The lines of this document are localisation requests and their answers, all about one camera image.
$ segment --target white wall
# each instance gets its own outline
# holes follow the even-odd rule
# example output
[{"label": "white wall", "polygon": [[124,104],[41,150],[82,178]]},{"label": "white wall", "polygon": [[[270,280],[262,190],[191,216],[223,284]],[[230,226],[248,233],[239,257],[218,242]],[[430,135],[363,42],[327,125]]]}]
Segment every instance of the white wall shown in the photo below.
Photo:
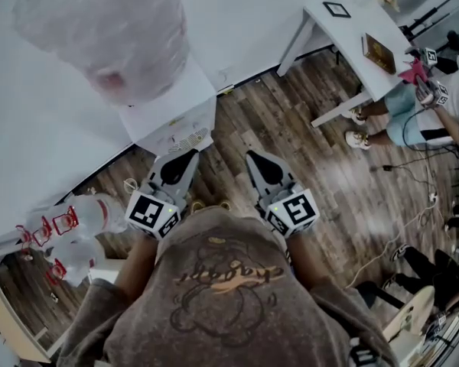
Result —
[{"label": "white wall", "polygon": [[415,39],[415,43],[419,46],[437,49],[447,43],[447,33],[450,30],[459,33],[459,10],[418,36],[418,38]]},{"label": "white wall", "polygon": [[[216,89],[279,64],[303,21],[307,0],[183,0],[190,43]],[[427,0],[399,22],[412,23],[443,0]],[[324,34],[303,52],[326,46]]]},{"label": "white wall", "polygon": [[12,30],[14,3],[0,0],[0,235],[130,142],[78,72]]}]

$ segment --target white sneaker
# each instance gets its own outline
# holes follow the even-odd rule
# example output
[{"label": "white sneaker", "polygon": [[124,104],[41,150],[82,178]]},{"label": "white sneaker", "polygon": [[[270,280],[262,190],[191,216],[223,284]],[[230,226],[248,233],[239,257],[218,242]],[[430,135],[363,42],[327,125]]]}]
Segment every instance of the white sneaker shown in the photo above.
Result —
[{"label": "white sneaker", "polygon": [[370,149],[368,134],[364,132],[345,132],[345,141],[352,148]]},{"label": "white sneaker", "polygon": [[347,110],[346,112],[342,113],[342,116],[346,119],[351,119],[358,125],[364,125],[366,123],[366,119],[360,117],[360,108],[354,107],[353,109]]},{"label": "white sneaker", "polygon": [[409,248],[410,245],[407,245],[406,243],[399,246],[392,254],[391,258],[389,259],[391,262],[394,262],[398,259],[400,259],[403,255],[405,255],[406,249]]},{"label": "white sneaker", "polygon": [[387,290],[389,287],[391,287],[395,283],[395,280],[396,280],[396,275],[394,274],[393,276],[391,276],[388,280],[384,282],[381,288],[384,291]]}]

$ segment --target white cable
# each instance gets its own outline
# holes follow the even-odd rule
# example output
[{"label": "white cable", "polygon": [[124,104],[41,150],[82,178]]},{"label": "white cable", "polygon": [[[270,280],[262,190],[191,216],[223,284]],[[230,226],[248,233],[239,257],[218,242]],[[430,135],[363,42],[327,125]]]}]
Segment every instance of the white cable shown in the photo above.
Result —
[{"label": "white cable", "polygon": [[411,219],[409,222],[407,222],[407,223],[403,226],[403,228],[398,232],[398,235],[397,235],[395,238],[391,239],[390,241],[388,241],[388,242],[386,243],[386,246],[384,247],[384,250],[382,251],[382,253],[381,253],[380,255],[378,255],[377,257],[373,258],[373,259],[370,260],[369,262],[367,262],[367,264],[365,264],[362,268],[360,268],[360,269],[357,271],[357,273],[356,273],[356,275],[355,275],[355,278],[353,278],[352,282],[351,282],[349,285],[347,285],[346,288],[352,287],[352,286],[353,286],[353,283],[355,283],[356,280],[357,280],[357,278],[359,277],[359,274],[360,274],[365,268],[367,268],[367,267],[368,267],[369,265],[371,265],[373,262],[379,260],[381,257],[384,256],[384,254],[388,251],[389,245],[391,245],[392,243],[396,242],[396,241],[399,239],[399,237],[401,236],[402,232],[406,229],[406,227],[408,227],[410,224],[412,224],[415,220],[418,220],[418,225],[420,226],[419,221],[420,221],[420,219],[422,218],[423,214],[424,214],[426,211],[435,208],[435,206],[437,205],[437,202],[438,202],[438,200],[435,201],[434,205],[432,205],[432,206],[427,206],[425,209],[423,209],[422,211],[420,211],[413,219]]},{"label": "white cable", "polygon": [[[431,178],[432,185],[434,185],[434,174],[432,174],[432,172],[431,172],[430,164],[428,163],[427,158],[426,158],[425,156],[423,156],[423,153],[420,152],[420,155],[422,156],[422,158],[423,158],[423,160],[425,161],[425,164],[426,164],[426,166],[427,166],[427,181],[430,182],[430,181],[428,180],[428,175],[430,174],[430,178]],[[440,215],[440,217],[441,217],[441,219],[442,219],[442,227],[444,227],[445,219],[444,219],[444,217],[442,216],[442,212],[439,210],[438,207],[437,207],[437,212],[438,212],[438,214]],[[451,236],[449,235],[449,232],[448,232],[446,229],[444,229],[444,233],[445,233],[445,235],[448,237],[449,242],[452,242],[452,238],[451,238]]]},{"label": "white cable", "polygon": [[127,194],[132,194],[135,190],[138,190],[138,183],[134,178],[128,178],[124,180],[124,191]]}]

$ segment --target pink object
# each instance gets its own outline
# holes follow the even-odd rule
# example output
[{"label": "pink object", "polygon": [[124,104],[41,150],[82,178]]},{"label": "pink object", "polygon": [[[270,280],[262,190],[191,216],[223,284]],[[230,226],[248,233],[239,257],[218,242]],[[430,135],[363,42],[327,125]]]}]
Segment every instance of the pink object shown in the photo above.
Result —
[{"label": "pink object", "polygon": [[415,61],[409,64],[412,68],[403,73],[400,73],[398,76],[406,80],[408,83],[412,83],[416,85],[417,83],[416,83],[415,78],[418,75],[422,78],[422,80],[425,83],[427,83],[428,78],[427,78],[427,73],[423,69],[423,63],[418,58],[415,58]]}]

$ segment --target light blue shorts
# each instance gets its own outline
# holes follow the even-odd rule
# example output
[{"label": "light blue shorts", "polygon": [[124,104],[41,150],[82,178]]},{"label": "light blue shorts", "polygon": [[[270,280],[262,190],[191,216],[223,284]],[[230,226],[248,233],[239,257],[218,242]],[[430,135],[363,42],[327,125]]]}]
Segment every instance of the light blue shorts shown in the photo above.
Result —
[{"label": "light blue shorts", "polygon": [[406,122],[408,122],[405,128],[406,142],[409,145],[426,142],[418,128],[416,117],[410,118],[415,114],[415,100],[415,86],[404,83],[400,83],[384,97],[384,103],[391,115],[386,131],[389,138],[396,145],[406,146],[403,141],[403,129]]}]

